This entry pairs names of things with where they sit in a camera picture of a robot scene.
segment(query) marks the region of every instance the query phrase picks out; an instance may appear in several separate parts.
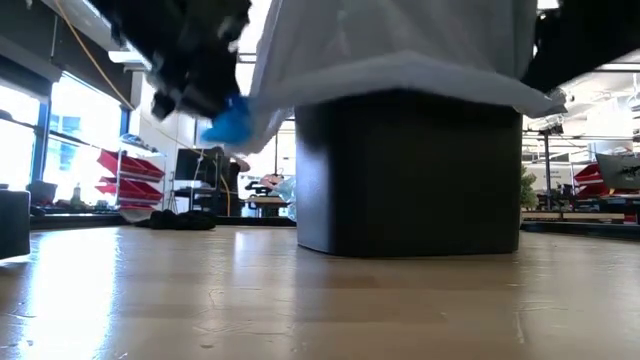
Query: ceiling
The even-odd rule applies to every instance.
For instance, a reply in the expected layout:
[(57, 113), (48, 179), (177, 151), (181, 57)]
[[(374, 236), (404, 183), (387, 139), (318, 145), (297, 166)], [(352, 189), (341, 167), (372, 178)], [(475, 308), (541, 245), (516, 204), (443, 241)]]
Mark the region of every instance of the ceiling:
[[(616, 62), (639, 63), (640, 51), (628, 54)], [(573, 100), (566, 105), (569, 112), (564, 114), (562, 119), (565, 138), (572, 135), (600, 135), (593, 134), (591, 133), (593, 130), (589, 130), (590, 128), (587, 126), (589, 114), (602, 110), (603, 107), (610, 105), (610, 101), (614, 101), (613, 99), (621, 97), (628, 98), (635, 94), (633, 73), (589, 73), (567, 82), (562, 85), (561, 88), (573, 98)], [(525, 129), (537, 130), (545, 126), (548, 120), (549, 119), (527, 119), (523, 126)], [(640, 123), (632, 122), (631, 125), (634, 128), (640, 128)], [(632, 136), (630, 133), (609, 135)], [(579, 150), (579, 147), (585, 147), (590, 142), (593, 142), (593, 140), (554, 140), (550, 141), (550, 147), (551, 152), (575, 152)], [(524, 139), (523, 147), (526, 151), (537, 152), (542, 149), (543, 143), (539, 140)]]
[[(56, 0), (42, 0), (60, 16)], [(106, 50), (118, 50), (119, 47), (111, 40), (111, 29), (104, 20), (96, 14), (84, 0), (58, 0), (69, 21), (83, 34)]]

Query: window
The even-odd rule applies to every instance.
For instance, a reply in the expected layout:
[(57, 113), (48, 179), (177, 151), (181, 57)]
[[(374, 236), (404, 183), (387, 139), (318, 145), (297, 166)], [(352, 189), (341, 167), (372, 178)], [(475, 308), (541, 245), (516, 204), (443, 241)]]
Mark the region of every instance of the window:
[(103, 195), (95, 186), (102, 176), (112, 176), (97, 160), (100, 150), (87, 146), (66, 142), (55, 137), (49, 138), (47, 148), (47, 164), (44, 181), (57, 184), (57, 200), (70, 200), (73, 189), (79, 184), (82, 190), (82, 201), (93, 204), (98, 200), (113, 199)]
[(40, 101), (0, 83), (0, 110), (9, 112), (15, 121), (35, 125), (38, 123)]
[(253, 80), (254, 64), (236, 64), (236, 80), (242, 95), (249, 95)]
[(120, 136), (120, 104), (70, 75), (51, 92), (49, 130), (100, 147), (114, 148)]
[(0, 184), (24, 190), (31, 182), (33, 129), (0, 120)]
[(121, 117), (120, 103), (68, 74), (53, 85), (43, 180), (58, 185), (55, 200), (70, 200), (78, 184), (85, 203), (113, 200), (95, 189), (113, 176), (97, 163), (98, 148), (118, 147)]
[(278, 131), (278, 173), (286, 176), (296, 174), (296, 123), (285, 121)]
[(0, 110), (8, 118), (0, 118), (0, 184), (24, 190), (31, 182), (33, 128), (38, 123), (40, 101), (1, 82)]
[(256, 53), (267, 19), (267, 13), (269, 12), (269, 6), (271, 6), (271, 0), (252, 1), (251, 9), (249, 9), (249, 25), (244, 29), (238, 41), (240, 53)]

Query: desk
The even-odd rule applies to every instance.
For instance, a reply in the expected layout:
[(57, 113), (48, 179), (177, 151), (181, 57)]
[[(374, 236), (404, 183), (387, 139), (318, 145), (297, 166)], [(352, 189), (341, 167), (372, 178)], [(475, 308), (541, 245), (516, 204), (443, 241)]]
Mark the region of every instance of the desk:
[(280, 209), (289, 206), (289, 203), (277, 196), (253, 196), (244, 202), (250, 209), (257, 209), (259, 217), (278, 217)]
[[(209, 189), (209, 188), (196, 188), (193, 189), (193, 197), (191, 196), (191, 189), (178, 189), (173, 190), (173, 195), (176, 198), (187, 198), (189, 199), (189, 210), (193, 210), (194, 205), (200, 205), (202, 209), (208, 208), (211, 212), (216, 213), (218, 215), (227, 215), (227, 192), (221, 191), (217, 189)], [(232, 216), (235, 212), (236, 208), (233, 204), (234, 202), (238, 203), (238, 193), (231, 192), (231, 212)]]
[(580, 221), (580, 222), (604, 222), (623, 223), (624, 214), (597, 213), (597, 212), (529, 212), (522, 213), (525, 221)]

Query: black equipment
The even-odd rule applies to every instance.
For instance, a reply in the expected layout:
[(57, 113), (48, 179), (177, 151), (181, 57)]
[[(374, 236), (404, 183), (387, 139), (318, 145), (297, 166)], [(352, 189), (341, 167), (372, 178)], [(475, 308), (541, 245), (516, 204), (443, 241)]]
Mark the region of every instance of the black equipment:
[(129, 41), (152, 65), (152, 112), (174, 110), (215, 118), (238, 93), (237, 53), (250, 0), (89, 0), (111, 23), (113, 39)]
[(640, 190), (640, 159), (596, 154), (600, 175), (609, 189)]
[(27, 191), (31, 193), (31, 204), (51, 205), (56, 198), (57, 184), (36, 180), (27, 185)]
[(27, 191), (0, 190), (0, 259), (31, 251), (29, 202)]
[(180, 149), (176, 162), (175, 180), (202, 181), (213, 188), (218, 188), (219, 169), (224, 167), (225, 156), (219, 148), (204, 150), (204, 160), (198, 166), (202, 149)]
[(269, 195), (271, 191), (273, 191), (268, 187), (260, 184), (259, 181), (250, 182), (249, 185), (244, 187), (244, 189), (249, 191), (255, 191), (256, 195)]

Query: computer monitor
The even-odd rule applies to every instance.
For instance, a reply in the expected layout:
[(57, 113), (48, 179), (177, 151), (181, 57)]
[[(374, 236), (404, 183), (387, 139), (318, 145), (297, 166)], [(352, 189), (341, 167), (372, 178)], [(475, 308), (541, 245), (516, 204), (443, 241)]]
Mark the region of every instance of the computer monitor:
[(596, 154), (600, 175), (609, 189), (640, 190), (640, 159)]
[(215, 164), (224, 168), (227, 158), (222, 149), (204, 149), (204, 160), (198, 167), (198, 160), (203, 149), (179, 149), (176, 162), (175, 180), (202, 181), (212, 188), (218, 188), (219, 169)]

